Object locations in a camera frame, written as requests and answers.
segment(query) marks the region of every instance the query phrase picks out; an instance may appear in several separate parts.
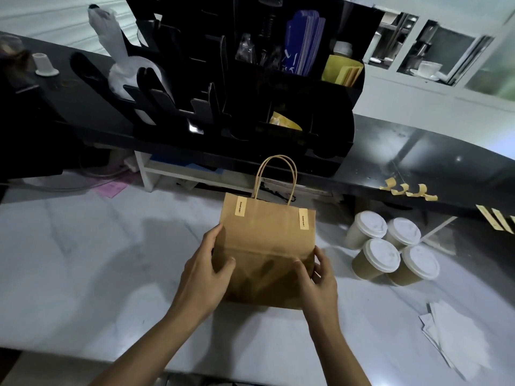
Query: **paper bag handle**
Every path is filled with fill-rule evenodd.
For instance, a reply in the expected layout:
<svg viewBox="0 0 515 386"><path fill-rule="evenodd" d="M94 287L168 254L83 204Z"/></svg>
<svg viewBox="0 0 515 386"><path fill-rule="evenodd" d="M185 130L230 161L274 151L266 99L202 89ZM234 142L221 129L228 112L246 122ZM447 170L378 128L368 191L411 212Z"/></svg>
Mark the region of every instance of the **paper bag handle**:
<svg viewBox="0 0 515 386"><path fill-rule="evenodd" d="M286 162L286 164L288 165L288 167L292 171L292 175L293 175L292 192L290 193L290 197L288 199L288 203L286 204L287 206L289 206L289 204L292 202L293 191L295 191L295 186L297 184L297 166L295 165L295 162L293 162L293 160L291 158L289 158L288 156L282 155L282 154L270 156L265 161L263 161L261 163L261 166L257 170L256 180L254 182L254 199L258 198L259 186L261 184L261 176L263 175L263 171L265 170L265 167L267 166L268 162L272 158L280 158L282 161Z"/></svg>

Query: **person's left hand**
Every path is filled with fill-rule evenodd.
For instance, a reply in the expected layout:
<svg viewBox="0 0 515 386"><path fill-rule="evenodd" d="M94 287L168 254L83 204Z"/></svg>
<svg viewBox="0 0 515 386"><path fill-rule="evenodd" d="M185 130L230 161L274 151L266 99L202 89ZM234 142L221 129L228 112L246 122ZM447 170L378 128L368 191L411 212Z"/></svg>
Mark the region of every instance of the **person's left hand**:
<svg viewBox="0 0 515 386"><path fill-rule="evenodd" d="M191 322L200 325L222 300L236 266L232 258L218 273L213 270L211 251L222 227L219 223L205 233L199 248L186 262L169 315L184 312Z"/></svg>

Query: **brown paper bag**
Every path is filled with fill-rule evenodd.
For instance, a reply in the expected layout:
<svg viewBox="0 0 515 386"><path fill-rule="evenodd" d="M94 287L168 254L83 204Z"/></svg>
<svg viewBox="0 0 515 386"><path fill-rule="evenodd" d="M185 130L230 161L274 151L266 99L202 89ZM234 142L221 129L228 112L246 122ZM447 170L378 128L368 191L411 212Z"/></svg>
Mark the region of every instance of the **brown paper bag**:
<svg viewBox="0 0 515 386"><path fill-rule="evenodd" d="M257 199L261 175L272 158L284 160L293 173L287 205ZM295 163L289 157L276 155L261 164L253 198L226 194L220 215L223 229L216 237L212 259L216 272L228 258L236 259L226 300L300 308L293 261L298 257L311 276L315 263L315 211L290 206L296 182Z"/></svg>

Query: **marble surface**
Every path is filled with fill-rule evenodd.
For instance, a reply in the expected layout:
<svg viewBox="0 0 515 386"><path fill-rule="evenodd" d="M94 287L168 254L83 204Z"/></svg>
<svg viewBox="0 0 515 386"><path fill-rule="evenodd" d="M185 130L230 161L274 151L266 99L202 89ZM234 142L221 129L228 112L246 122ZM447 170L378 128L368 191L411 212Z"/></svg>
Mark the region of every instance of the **marble surface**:
<svg viewBox="0 0 515 386"><path fill-rule="evenodd" d="M0 204L0 346L115 360L164 315L222 200L172 179L150 194L135 184L113 199L91 190L9 190ZM458 255L437 254L435 281L361 281L350 269L355 252L343 247L338 207L301 198L294 205L317 210L316 242L337 276L341 328L373 386L463 384L421 332L418 316L440 299L473 318L490 344L492 370L470 384L512 382L515 273L502 257L507 245L495 240L492 248L483 227L457 225ZM219 306L167 369L270 385L325 383L301 311L232 303Z"/></svg>

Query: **black organizer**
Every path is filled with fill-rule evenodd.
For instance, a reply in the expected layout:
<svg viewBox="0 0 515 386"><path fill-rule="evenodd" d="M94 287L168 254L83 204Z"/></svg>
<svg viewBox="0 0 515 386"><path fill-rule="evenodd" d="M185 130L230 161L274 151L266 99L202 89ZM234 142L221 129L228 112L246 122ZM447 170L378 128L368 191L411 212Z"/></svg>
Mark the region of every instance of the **black organizer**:
<svg viewBox="0 0 515 386"><path fill-rule="evenodd" d="M353 43L355 58L360 59L382 12L342 0L284 0L272 13L258 0L127 2L148 44L140 48L126 40L129 55L156 63L170 82L172 97L150 68L139 70L138 87L124 86L134 99L129 101L110 91L106 78L85 56L74 54L71 64L75 73L134 123L136 138L256 164L269 155L286 154L299 172L321 176L338 170L353 143L352 108L361 94L365 71L353 88L326 83L320 77L331 40ZM270 22L272 15L269 43L284 44L286 22L299 9L314 9L326 18L308 77L234 59L241 34L257 38L263 19ZM155 13L163 16L161 21ZM135 109L145 111L156 125L142 122ZM302 131L268 123L273 111L299 124ZM273 165L282 168L282 162Z"/></svg>

